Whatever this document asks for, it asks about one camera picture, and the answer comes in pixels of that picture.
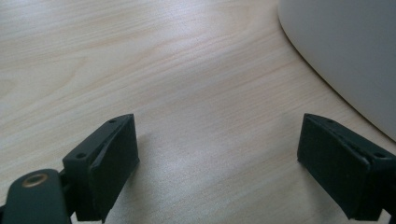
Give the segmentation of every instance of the tabletop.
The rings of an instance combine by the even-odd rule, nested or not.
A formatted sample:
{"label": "tabletop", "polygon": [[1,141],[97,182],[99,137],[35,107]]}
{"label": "tabletop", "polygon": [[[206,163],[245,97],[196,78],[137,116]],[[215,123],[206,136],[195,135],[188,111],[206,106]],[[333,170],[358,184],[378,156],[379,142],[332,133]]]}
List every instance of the tabletop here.
{"label": "tabletop", "polygon": [[132,113],[141,162],[108,224],[359,223],[297,162],[304,113],[396,153],[293,48],[276,0],[0,2],[0,204]]}

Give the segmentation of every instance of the light wood surface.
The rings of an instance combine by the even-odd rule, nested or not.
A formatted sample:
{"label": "light wood surface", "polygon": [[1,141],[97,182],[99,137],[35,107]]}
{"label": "light wood surface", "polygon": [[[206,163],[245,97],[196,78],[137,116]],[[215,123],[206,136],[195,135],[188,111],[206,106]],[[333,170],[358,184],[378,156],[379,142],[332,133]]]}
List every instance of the light wood surface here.
{"label": "light wood surface", "polygon": [[396,145],[299,56],[276,7],[0,1],[0,203],[134,113],[141,163],[106,223],[358,223],[297,162],[303,115]]}

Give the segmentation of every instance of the white object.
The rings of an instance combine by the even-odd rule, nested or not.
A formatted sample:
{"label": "white object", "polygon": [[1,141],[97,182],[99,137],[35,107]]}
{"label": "white object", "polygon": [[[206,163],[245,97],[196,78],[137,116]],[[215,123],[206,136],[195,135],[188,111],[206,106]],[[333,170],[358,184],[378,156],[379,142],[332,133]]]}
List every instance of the white object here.
{"label": "white object", "polygon": [[396,140],[396,1],[279,0],[278,13],[311,66]]}

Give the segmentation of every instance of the wooden table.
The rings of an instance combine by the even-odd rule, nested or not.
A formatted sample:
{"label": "wooden table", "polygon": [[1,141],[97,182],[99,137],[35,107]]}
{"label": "wooden table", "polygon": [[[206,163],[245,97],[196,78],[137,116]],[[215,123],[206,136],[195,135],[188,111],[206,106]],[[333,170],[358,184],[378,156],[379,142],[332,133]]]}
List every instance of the wooden table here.
{"label": "wooden table", "polygon": [[396,153],[299,56],[276,0],[0,2],[0,203],[129,113],[141,163],[109,224],[355,223],[297,162],[304,113]]}

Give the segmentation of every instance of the wood grain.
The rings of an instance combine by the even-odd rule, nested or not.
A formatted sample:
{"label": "wood grain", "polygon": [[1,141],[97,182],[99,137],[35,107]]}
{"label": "wood grain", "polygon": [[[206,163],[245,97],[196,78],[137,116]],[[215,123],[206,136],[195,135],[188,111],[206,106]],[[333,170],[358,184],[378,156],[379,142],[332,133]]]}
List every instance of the wood grain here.
{"label": "wood grain", "polygon": [[0,203],[134,113],[141,163],[106,223],[355,223],[297,162],[304,113],[396,145],[299,56],[276,7],[1,1]]}

